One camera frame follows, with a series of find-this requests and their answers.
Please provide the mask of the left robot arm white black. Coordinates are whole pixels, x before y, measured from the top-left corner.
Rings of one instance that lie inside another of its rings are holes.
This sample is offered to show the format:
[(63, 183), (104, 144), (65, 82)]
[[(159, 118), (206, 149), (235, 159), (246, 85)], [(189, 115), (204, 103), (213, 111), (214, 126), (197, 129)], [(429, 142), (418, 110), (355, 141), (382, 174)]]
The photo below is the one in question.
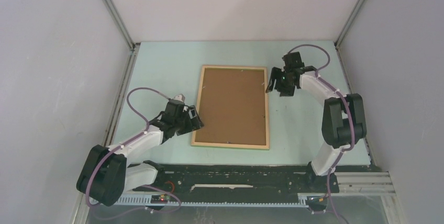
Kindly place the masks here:
[(174, 136), (203, 128), (195, 106), (171, 99), (159, 116), (130, 139), (104, 147), (94, 146), (84, 163), (76, 189), (100, 204), (111, 206), (127, 191), (147, 185), (153, 191), (165, 186), (161, 166), (152, 161), (137, 163), (145, 152)]

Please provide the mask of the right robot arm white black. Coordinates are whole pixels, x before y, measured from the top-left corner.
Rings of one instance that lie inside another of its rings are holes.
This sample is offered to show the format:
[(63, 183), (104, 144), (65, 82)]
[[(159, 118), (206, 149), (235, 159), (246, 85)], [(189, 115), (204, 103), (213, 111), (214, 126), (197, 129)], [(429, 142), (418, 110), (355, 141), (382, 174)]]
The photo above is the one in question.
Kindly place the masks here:
[(323, 106), (324, 143), (304, 178), (306, 188), (317, 192), (326, 184), (324, 176), (334, 172), (343, 154), (367, 135), (363, 99), (357, 93), (344, 94), (327, 82), (315, 67), (305, 65), (299, 52), (288, 53), (282, 59), (284, 67), (272, 68), (266, 92), (276, 90), (281, 97), (290, 97), (302, 89)]

